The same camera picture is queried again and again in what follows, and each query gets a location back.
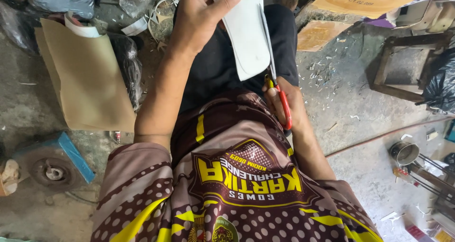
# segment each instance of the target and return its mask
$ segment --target person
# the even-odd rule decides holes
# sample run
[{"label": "person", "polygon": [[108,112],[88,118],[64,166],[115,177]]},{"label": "person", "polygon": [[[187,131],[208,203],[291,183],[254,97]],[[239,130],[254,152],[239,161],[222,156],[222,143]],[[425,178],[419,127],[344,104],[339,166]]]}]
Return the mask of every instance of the person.
[{"label": "person", "polygon": [[313,133],[291,11],[264,8],[293,148],[277,90],[239,81],[219,23],[239,1],[180,1],[134,143],[108,157],[91,241],[382,241]]}]

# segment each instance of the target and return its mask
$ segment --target man's right hand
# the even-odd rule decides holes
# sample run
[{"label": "man's right hand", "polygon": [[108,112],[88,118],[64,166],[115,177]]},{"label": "man's right hand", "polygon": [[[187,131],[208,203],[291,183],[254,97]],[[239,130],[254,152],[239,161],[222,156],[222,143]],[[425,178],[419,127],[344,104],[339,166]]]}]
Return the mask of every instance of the man's right hand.
[{"label": "man's right hand", "polygon": [[[291,130],[300,129],[303,124],[302,119],[308,119],[302,93],[300,92],[299,87],[291,85],[283,77],[277,77],[277,83],[280,86],[281,91],[284,91],[286,94],[287,102],[291,109]],[[278,90],[276,88],[268,89],[267,85],[264,85],[262,91],[265,92],[264,96],[270,111],[278,117],[280,123],[285,124],[286,119],[284,117],[284,110],[278,95]]]}]

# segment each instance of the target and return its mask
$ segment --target concrete floor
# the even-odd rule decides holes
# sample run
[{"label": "concrete floor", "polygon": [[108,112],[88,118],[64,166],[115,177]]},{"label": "concrete floor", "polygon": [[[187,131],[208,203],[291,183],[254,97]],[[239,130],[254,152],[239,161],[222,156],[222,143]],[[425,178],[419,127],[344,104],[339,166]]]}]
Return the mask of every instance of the concrete floor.
[{"label": "concrete floor", "polygon": [[[172,10],[165,11],[165,14],[172,13]],[[125,18],[121,25],[112,24],[111,19],[119,20],[120,13],[115,6],[106,6],[97,11],[99,18],[109,21],[109,28],[113,31],[132,21]],[[171,25],[170,19],[155,25],[156,37],[166,42]],[[300,86],[308,101],[307,112],[326,154],[397,128],[442,118],[431,115],[424,106],[415,106],[369,89],[368,81],[376,72],[381,44],[392,35],[409,36],[409,32],[360,26],[338,36],[347,39],[344,43],[333,40],[322,51],[297,53],[299,74],[305,78],[300,81]],[[142,80],[147,88],[162,53],[156,50],[157,44],[149,40],[148,33],[143,33],[142,37],[146,41],[140,52],[144,64]],[[36,134],[65,129],[65,121],[42,59],[30,57],[18,49],[2,31],[0,46],[0,127],[5,126],[5,130],[0,130],[0,139],[9,157],[18,143]],[[326,66],[316,66],[315,70],[310,71],[311,64],[319,61]],[[330,72],[325,68],[327,66],[335,72]],[[320,87],[315,84],[317,79],[310,79],[310,75],[318,69],[324,70],[324,77],[325,72],[330,74],[328,82]],[[338,126],[329,132],[335,123]],[[427,142],[425,135],[431,129],[442,134],[444,126],[443,123],[434,123],[410,129],[329,158],[338,179],[350,183],[384,240],[394,242],[412,239],[404,230],[404,219],[396,221],[392,230],[391,222],[381,222],[380,218],[392,211],[406,213],[405,217],[424,229],[428,227],[426,219],[430,217],[422,218],[415,206],[419,204],[425,211],[431,205],[430,194],[425,189],[415,188],[403,181],[395,183],[392,174],[395,164],[387,149],[402,134],[407,133],[413,135],[407,140],[417,143],[422,153],[440,159],[449,152],[455,152],[455,144],[443,140],[441,135]],[[75,193],[95,201],[107,156],[116,145],[105,132],[71,131],[69,134],[97,173],[90,185],[79,188]],[[17,192],[0,198],[0,236],[43,242],[88,241],[91,234],[90,217],[94,209],[94,206],[77,202],[65,194],[49,196],[39,186],[25,180],[20,183]]]}]

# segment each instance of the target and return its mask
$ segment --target hand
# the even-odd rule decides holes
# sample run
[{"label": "hand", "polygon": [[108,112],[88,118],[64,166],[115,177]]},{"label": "hand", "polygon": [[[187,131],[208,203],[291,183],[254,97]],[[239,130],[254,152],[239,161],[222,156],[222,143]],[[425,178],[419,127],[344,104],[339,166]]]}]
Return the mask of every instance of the hand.
[{"label": "hand", "polygon": [[[277,77],[277,83],[280,86],[281,91],[284,91],[286,94],[287,102],[291,109],[291,130],[300,129],[302,124],[304,124],[304,119],[308,119],[302,93],[300,92],[299,87],[291,85],[283,77]],[[284,117],[284,110],[278,95],[278,90],[276,88],[269,89],[267,85],[264,85],[262,91],[265,92],[264,96],[270,111],[278,117],[280,123],[285,124],[286,119]]]},{"label": "hand", "polygon": [[169,46],[195,56],[212,37],[217,23],[239,2],[181,0]]}]

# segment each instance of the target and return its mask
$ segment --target brown paper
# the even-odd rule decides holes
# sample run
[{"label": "brown paper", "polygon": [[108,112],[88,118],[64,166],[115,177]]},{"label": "brown paper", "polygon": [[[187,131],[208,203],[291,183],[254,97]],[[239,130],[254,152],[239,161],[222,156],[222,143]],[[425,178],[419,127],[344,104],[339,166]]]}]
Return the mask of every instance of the brown paper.
[{"label": "brown paper", "polygon": [[316,52],[352,24],[336,21],[310,21],[297,34],[297,51]]},{"label": "brown paper", "polygon": [[68,127],[134,132],[136,115],[109,37],[80,37],[48,19],[41,24],[38,46]]},{"label": "brown paper", "polygon": [[338,13],[353,13],[369,18],[401,7],[413,0],[315,0],[313,5]]}]

